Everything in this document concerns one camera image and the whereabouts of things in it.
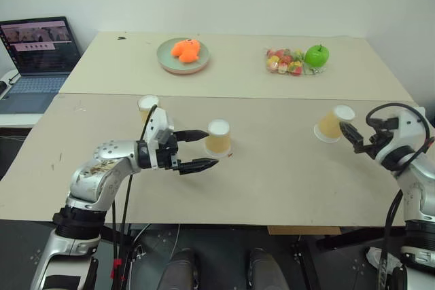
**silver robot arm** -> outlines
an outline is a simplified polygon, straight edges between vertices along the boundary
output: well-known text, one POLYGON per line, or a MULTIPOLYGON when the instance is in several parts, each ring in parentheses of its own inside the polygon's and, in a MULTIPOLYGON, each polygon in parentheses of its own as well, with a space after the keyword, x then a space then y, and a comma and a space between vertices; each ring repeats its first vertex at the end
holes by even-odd
POLYGON ((197 141, 208 134, 200 130, 174 132, 165 110, 157 108, 145 130, 144 141, 109 141, 98 146, 94 158, 73 174, 66 205, 56 213, 31 290, 93 289, 98 261, 92 257, 100 231, 121 182, 142 169, 172 169, 196 173, 218 161, 201 158, 182 163, 178 141, 197 141))
MULTIPOLYGON (((407 108, 394 103, 379 109, 398 105, 407 108)), ((364 145, 355 127, 341 123, 343 135, 353 144, 354 152, 367 153, 392 171, 403 193, 406 237, 401 261, 404 266, 394 271, 393 290, 426 290, 435 285, 435 163, 425 154, 433 138, 428 135, 429 123, 424 113, 421 107, 400 109, 384 120, 371 118, 369 114, 366 121, 376 132, 370 137, 369 145, 364 145)))

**laptop keyboard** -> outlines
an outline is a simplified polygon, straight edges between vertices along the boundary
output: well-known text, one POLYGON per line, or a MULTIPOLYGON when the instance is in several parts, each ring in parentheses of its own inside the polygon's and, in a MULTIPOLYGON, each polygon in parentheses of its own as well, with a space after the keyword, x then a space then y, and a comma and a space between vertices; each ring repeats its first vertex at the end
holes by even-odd
POLYGON ((67 76, 20 78, 9 93, 57 93, 66 80, 67 76))

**white wall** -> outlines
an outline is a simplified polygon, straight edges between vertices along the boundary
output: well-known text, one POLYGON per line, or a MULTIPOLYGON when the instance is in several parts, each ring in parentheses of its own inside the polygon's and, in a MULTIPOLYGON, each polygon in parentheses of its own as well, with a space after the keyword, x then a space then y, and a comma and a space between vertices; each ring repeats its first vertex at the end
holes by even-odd
MULTIPOLYGON (((367 37, 435 112, 435 0, 0 0, 0 20, 55 15, 83 50, 98 30, 367 37)), ((4 72, 13 64, 0 48, 4 72)))

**orange toy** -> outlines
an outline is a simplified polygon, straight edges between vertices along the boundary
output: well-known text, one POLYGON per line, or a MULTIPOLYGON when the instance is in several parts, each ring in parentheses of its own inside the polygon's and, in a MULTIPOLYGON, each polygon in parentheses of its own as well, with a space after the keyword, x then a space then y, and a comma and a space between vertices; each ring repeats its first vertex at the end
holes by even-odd
POLYGON ((199 59, 199 42, 193 39, 187 39, 177 42, 171 50, 174 57, 178 57, 181 62, 193 62, 199 59))

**laptop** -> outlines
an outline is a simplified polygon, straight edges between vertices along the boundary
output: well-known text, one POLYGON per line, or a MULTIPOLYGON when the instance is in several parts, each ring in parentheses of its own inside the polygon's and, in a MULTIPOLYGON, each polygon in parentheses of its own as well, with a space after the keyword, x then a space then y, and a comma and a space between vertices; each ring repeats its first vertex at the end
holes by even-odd
POLYGON ((0 114, 44 113, 80 59, 67 19, 0 22, 0 39, 21 75, 0 99, 0 114))

